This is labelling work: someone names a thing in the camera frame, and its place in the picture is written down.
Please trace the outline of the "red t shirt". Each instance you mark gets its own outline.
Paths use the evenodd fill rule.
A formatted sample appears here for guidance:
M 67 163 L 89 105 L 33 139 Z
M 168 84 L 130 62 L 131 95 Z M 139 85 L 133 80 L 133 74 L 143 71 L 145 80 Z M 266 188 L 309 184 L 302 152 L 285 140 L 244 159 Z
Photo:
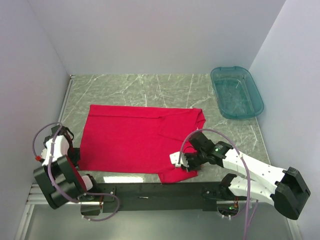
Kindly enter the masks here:
M 80 142 L 79 168 L 157 174 L 161 183 L 194 178 L 197 171 L 175 167 L 170 155 L 205 121 L 200 108 L 92 104 Z

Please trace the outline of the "teal plastic basin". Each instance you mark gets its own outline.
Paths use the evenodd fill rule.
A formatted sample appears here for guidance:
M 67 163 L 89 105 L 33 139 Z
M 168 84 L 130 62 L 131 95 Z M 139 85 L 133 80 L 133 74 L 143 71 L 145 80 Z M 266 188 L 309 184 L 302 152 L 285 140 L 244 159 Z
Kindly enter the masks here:
M 255 118 L 264 102 L 250 72 L 240 66 L 216 67 L 210 73 L 219 111 L 226 119 Z

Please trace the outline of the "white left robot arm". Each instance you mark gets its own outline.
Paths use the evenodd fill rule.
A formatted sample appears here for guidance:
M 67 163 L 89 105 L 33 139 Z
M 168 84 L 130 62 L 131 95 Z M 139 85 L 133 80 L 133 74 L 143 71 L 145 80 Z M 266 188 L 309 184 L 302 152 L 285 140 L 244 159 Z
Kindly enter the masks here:
M 93 176 L 81 176 L 78 172 L 80 148 L 73 146 L 73 139 L 74 134 L 68 127 L 56 125 L 51 128 L 51 135 L 45 137 L 41 154 L 35 155 L 41 166 L 33 171 L 33 176 L 53 209 L 77 201 L 81 196 L 94 201 L 100 195 Z

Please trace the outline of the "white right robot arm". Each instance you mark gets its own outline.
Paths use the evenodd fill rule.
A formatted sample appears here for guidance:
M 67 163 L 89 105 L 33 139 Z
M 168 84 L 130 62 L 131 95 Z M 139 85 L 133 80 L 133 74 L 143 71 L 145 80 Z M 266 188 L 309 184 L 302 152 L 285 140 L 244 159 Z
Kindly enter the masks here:
M 195 151 L 179 154 L 178 163 L 183 169 L 197 171 L 209 163 L 232 171 L 210 194 L 211 198 L 227 201 L 247 197 L 274 206 L 288 219 L 299 218 L 311 191 L 297 169 L 283 169 L 259 161 L 240 152 L 229 139 L 213 143 L 203 129 L 190 133 L 184 142 L 190 143 Z

